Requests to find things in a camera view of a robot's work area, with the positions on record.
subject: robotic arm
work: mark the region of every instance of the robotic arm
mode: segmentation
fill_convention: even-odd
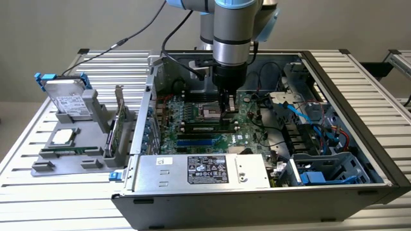
[[[274,0],[166,0],[170,6],[201,12],[200,39],[212,45],[212,82],[221,113],[233,112],[244,85],[252,41],[265,41],[278,10]]]

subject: motherboard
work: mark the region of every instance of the motherboard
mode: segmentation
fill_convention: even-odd
[[[269,154],[260,117],[252,94],[237,93],[233,114],[226,125],[220,125],[218,103],[189,103],[181,96],[169,96],[157,104],[160,111],[160,154]]]

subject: warning label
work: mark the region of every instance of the warning label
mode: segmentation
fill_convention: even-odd
[[[69,116],[88,116],[89,112],[80,95],[56,97],[64,112]]]
[[[225,156],[188,156],[186,158],[189,184],[228,183]]]

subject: barcode label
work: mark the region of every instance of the barcode label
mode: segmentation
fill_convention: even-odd
[[[69,116],[88,116],[89,112],[81,96],[61,96],[56,97],[57,101],[64,109],[64,112]]]

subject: white wall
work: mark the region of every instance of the white wall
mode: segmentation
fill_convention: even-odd
[[[0,101],[44,99],[34,72],[60,73],[80,48],[105,49],[150,19],[161,0],[1,0]],[[280,17],[262,49],[348,49],[380,61],[386,49],[411,49],[411,0],[278,0]],[[158,49],[186,12],[166,6],[124,50]],[[169,49],[197,43],[198,16],[169,40]],[[411,82],[388,88],[405,97]]]

